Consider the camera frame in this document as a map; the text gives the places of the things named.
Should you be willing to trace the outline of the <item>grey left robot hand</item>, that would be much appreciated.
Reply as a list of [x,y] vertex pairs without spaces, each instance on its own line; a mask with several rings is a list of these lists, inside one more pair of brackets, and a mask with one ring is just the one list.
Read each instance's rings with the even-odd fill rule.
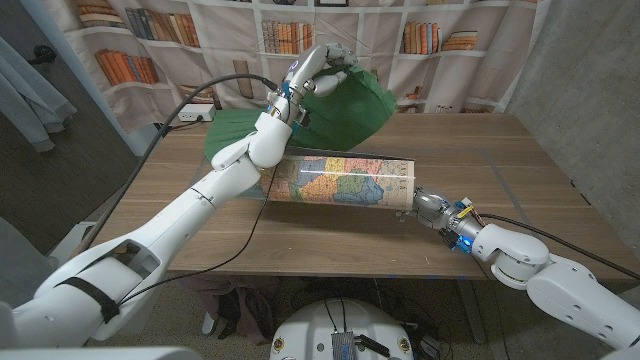
[[315,45],[302,53],[288,69],[285,76],[282,91],[288,99],[299,101],[309,92],[317,97],[326,97],[331,94],[341,83],[347,74],[344,70],[332,75],[315,76],[324,69],[357,64],[354,52],[340,43]]

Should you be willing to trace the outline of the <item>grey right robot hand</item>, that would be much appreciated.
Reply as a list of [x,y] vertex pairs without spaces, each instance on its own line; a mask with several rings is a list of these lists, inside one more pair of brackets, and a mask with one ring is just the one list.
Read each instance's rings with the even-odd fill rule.
[[474,240],[483,229],[478,220],[470,214],[459,217],[462,212],[453,202],[439,192],[425,187],[416,187],[409,210],[399,210],[396,216],[401,220],[413,216],[423,225],[435,229],[453,232]]

